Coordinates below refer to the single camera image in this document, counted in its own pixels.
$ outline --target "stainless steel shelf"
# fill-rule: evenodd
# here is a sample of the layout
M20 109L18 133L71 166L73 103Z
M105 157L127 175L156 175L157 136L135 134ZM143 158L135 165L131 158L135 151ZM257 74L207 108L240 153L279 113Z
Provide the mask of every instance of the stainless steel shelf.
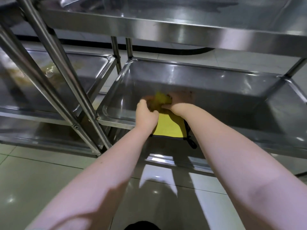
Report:
M48 26L307 58L307 0L43 0Z
M82 108L45 50L29 54L54 85L67 107L80 116ZM116 64L112 55L67 52L81 84L94 101ZM0 52L0 116L68 125L32 82L3 52Z
M132 129L141 97L179 90L193 91L197 106L262 148L307 158L307 99L278 74L134 57L98 107L98 121Z
M70 127L0 116L0 141L26 147L95 155Z

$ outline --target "yellow cloth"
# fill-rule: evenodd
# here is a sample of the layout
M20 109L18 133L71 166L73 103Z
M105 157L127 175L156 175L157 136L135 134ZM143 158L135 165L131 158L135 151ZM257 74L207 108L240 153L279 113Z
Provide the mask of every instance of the yellow cloth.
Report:
M161 92L157 92L149 106L151 110L159 112L159 121L153 135L163 135L175 138L187 137L184 119L167 109L162 109L164 104L171 104L172 99Z

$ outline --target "person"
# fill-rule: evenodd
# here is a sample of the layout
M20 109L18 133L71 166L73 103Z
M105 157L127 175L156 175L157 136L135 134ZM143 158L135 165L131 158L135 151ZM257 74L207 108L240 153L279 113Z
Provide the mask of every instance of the person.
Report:
M187 121L247 230L307 229L303 182L255 143L193 105L190 92L170 96L172 104L163 108ZM140 100L135 128L64 187L27 229L107 229L158 118Z

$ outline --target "metal tube frame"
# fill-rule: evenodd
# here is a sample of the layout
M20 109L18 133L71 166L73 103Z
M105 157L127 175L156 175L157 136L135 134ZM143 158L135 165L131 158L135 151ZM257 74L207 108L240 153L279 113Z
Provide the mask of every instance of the metal tube frame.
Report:
M18 68L29 77L36 88L85 141L90 149L96 155L101 155L99 147L78 123L72 112L65 106L60 95L48 81L48 78L41 71L40 67L36 64L9 27L5 26L3 23L0 25L0 45Z
M132 39L131 38L126 38L126 47L127 47L128 58L131 59L133 57Z
M115 36L111 36L111 44L112 44L113 54L117 60L117 63L116 63L117 74L119 74L122 69L122 65L120 62L120 54L118 50L117 38Z
M296 74L305 64L307 63L306 58L300 58L290 69L284 77L291 78Z
M71 88L83 111L92 123L99 138L102 140L106 148L109 149L112 144L107 138L105 132L100 127L97 121L98 115L95 112L86 92L82 88L82 85L78 80L77 74L71 65L71 62L69 61L67 54L65 53L59 39L57 38L55 31L45 24L39 12L37 11L37 9L41 8L39 1L36 1L34 4L32 4L31 0L17 0L17 2L21 6L25 17L33 27L38 38L46 48L52 61Z

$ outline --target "black baseboard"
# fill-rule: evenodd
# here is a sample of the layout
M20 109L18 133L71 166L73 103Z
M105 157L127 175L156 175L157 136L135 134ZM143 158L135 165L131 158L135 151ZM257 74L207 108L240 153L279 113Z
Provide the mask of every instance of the black baseboard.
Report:
M22 41L40 42L40 40L36 36L17 35L17 38ZM63 38L59 40L61 44L63 45L112 49L111 43L108 43L108 42L91 42L91 41L63 39ZM118 44L118 48L119 50L127 50L125 44ZM206 53L208 51L212 51L214 48L203 47L203 48L198 48L198 49L170 49L170 48L162 48L162 47L147 47L147 46L133 45L132 49L133 51L142 51L142 52L150 52L150 53L169 54L169 55L197 55L197 54Z

